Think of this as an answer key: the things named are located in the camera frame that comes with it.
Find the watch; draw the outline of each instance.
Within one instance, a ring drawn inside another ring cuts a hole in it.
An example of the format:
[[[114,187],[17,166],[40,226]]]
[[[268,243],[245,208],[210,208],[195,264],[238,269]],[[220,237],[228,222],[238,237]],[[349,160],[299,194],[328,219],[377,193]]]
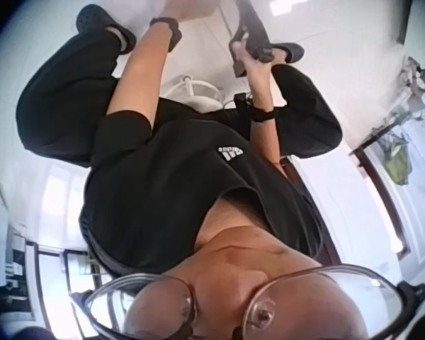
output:
[[[271,112],[266,112],[260,108],[256,108],[251,99],[247,98],[245,93],[238,93],[234,95],[234,103],[239,114],[244,114],[250,120],[256,123],[263,123],[277,117],[278,111],[276,109]]]
[[[155,23],[167,23],[169,24],[169,27],[171,29],[171,32],[173,32],[173,35],[171,36],[170,45],[169,45],[169,52],[173,51],[173,49],[178,45],[179,41],[183,37],[183,34],[179,30],[179,24],[178,21],[176,21],[173,18],[153,18],[151,22],[149,23],[149,26],[153,26]]]

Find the pant leg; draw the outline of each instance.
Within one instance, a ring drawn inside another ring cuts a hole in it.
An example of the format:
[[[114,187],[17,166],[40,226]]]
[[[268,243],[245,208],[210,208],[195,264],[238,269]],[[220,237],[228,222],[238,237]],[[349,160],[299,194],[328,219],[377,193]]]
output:
[[[90,166],[98,121],[106,114],[118,79],[112,76],[120,41],[93,30],[73,37],[33,76],[17,106],[18,133],[26,149],[79,166]],[[155,128],[196,111],[159,101]]]
[[[343,139],[339,121],[312,80],[289,65],[276,65],[272,73],[288,103],[278,108],[276,120],[281,154],[309,158],[338,147]]]

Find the shirt sleeve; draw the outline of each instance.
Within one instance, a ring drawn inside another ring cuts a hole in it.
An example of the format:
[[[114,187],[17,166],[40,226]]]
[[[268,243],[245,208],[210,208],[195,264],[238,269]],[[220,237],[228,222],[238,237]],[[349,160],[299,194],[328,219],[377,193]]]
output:
[[[125,110],[101,118],[93,146],[92,167],[117,154],[138,150],[151,136],[148,119],[138,112]]]

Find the white stool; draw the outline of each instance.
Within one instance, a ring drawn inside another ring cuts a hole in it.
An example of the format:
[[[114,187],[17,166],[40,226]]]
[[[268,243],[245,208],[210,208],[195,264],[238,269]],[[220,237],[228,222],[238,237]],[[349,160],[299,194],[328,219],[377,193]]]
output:
[[[193,80],[184,76],[165,94],[164,98],[186,104],[199,113],[208,113],[223,108],[224,98],[220,91],[206,81]]]

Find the adidas logo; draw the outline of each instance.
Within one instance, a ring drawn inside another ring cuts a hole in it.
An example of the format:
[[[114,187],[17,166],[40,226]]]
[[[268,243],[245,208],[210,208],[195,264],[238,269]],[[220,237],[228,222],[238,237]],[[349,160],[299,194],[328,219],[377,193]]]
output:
[[[219,152],[223,155],[227,162],[238,156],[241,156],[244,153],[238,147],[220,147]]]

